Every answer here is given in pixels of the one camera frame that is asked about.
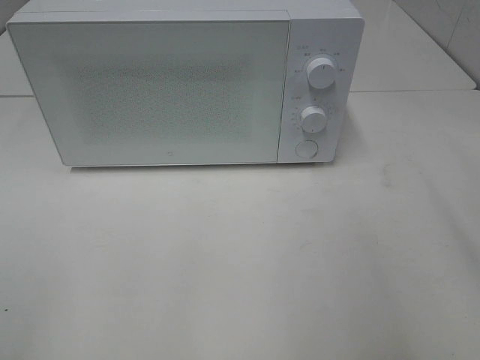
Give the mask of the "white control knob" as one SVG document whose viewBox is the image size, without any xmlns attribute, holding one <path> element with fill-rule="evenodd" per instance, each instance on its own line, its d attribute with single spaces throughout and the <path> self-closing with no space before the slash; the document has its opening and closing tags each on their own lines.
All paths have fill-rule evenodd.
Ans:
<svg viewBox="0 0 480 360">
<path fill-rule="evenodd" d="M 332 57 L 318 55 L 307 64 L 307 81 L 314 89 L 326 89 L 335 82 L 337 70 L 338 66 Z"/>
<path fill-rule="evenodd" d="M 327 116 L 318 106 L 309 106 L 300 113 L 301 129 L 307 134 L 321 132 L 327 125 Z"/>
</svg>

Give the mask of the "round white door button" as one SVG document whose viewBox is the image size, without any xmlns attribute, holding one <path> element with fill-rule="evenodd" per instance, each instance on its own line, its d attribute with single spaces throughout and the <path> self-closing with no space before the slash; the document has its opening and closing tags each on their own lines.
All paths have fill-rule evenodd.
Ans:
<svg viewBox="0 0 480 360">
<path fill-rule="evenodd" d="M 295 147 L 295 153 L 300 158 L 312 159 L 317 156 L 318 145 L 313 140 L 305 140 Z"/>
</svg>

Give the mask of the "white microwave oven body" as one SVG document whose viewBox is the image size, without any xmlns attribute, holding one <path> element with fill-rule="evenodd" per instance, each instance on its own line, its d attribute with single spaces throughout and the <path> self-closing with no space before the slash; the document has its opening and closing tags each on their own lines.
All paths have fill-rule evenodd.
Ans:
<svg viewBox="0 0 480 360">
<path fill-rule="evenodd" d="M 277 159 L 271 163 L 162 164 L 289 164 L 332 161 L 341 133 L 347 98 L 356 66 L 365 21 L 349 1 L 30 1 L 7 22 L 24 23 L 213 23 L 286 21 L 289 24 Z M 308 62 L 319 56 L 337 64 L 335 82 L 315 89 L 308 83 Z M 300 113 L 320 107 L 327 125 L 305 133 Z M 305 140 L 318 145 L 315 158 L 296 155 Z"/>
</svg>

